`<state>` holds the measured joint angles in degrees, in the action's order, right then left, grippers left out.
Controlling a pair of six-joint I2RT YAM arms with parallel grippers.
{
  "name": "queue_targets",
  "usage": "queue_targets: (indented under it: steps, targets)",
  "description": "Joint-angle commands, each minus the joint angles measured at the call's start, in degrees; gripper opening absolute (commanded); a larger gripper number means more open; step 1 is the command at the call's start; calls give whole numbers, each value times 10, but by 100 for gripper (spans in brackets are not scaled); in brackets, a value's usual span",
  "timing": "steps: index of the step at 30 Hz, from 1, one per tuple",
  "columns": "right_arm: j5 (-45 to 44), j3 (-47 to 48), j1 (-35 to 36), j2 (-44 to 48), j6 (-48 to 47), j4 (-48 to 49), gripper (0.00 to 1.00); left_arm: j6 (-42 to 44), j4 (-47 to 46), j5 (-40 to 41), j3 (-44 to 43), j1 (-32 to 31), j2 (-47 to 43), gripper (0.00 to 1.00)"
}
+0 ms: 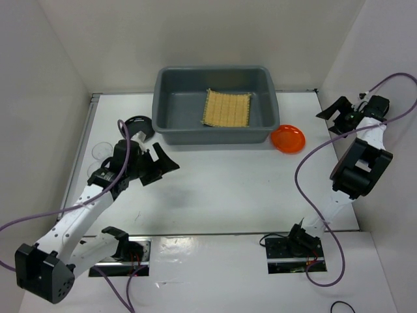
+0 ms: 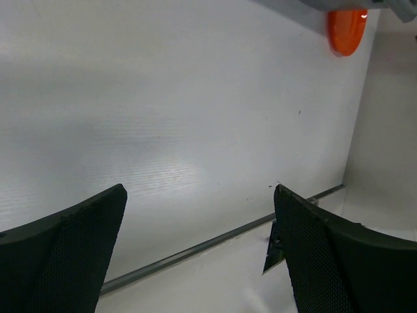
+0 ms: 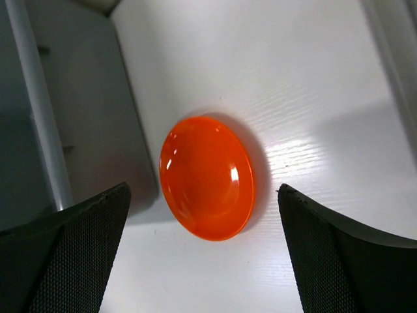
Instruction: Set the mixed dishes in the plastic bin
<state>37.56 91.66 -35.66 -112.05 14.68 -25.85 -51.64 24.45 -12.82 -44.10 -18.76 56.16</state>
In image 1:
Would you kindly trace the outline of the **woven bamboo mat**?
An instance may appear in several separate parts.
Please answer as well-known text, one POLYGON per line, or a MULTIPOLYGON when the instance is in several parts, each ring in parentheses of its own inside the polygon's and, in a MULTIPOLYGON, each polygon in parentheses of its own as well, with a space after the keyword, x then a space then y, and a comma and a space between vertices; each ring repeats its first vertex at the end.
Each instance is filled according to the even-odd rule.
POLYGON ((219 93, 207 89, 202 124, 218 128, 249 126, 251 95, 219 93))

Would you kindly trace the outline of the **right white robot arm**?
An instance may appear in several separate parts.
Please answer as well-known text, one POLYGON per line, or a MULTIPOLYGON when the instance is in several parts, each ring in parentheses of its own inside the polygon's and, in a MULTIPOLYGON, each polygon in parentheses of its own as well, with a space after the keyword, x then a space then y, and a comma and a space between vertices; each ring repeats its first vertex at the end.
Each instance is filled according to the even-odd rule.
POLYGON ((387 98, 360 95, 361 101, 351 104, 346 97, 339 97, 330 107, 317 114, 318 118, 329 120, 335 113, 334 125, 328 130, 344 136, 357 130, 355 140, 330 174, 332 192, 329 201, 315 216, 295 224, 285 241, 286 251, 300 256, 307 249, 314 249, 325 232, 326 226, 346 206, 360 196, 367 196, 381 178, 393 159, 383 144, 386 125, 385 116, 390 108, 387 98))

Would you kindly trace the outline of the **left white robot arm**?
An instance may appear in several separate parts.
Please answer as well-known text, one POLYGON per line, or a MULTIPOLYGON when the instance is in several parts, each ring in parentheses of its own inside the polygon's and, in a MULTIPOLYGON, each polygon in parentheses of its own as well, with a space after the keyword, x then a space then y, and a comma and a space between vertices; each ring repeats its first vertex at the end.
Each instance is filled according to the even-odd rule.
POLYGON ((50 303, 61 302, 79 275, 105 258, 140 261, 143 247, 129 234, 107 226, 90 241, 83 236, 96 219, 110 208, 130 181, 147 186, 179 169, 159 143, 153 144, 157 160, 133 140, 119 140, 112 156, 103 160, 87 181, 76 209, 66 213, 35 244, 22 244, 14 255, 17 285, 50 303))

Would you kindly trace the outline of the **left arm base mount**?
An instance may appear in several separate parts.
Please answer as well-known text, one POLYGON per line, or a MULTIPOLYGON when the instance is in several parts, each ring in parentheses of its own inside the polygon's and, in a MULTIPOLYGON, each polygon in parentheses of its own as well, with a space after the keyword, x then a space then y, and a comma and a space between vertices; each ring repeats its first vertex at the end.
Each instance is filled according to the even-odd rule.
POLYGON ((133 246, 122 259, 106 257, 94 266, 108 277, 149 276, 152 239, 131 236, 133 246))

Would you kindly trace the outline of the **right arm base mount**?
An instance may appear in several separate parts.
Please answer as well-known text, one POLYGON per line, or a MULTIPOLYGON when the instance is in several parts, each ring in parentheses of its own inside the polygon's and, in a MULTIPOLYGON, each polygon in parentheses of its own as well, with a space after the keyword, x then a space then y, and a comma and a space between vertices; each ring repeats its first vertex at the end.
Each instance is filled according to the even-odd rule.
POLYGON ((268 233, 259 240, 265 249, 268 273, 304 273, 327 271, 324 252, 318 237, 308 235, 295 224, 287 235, 268 233))

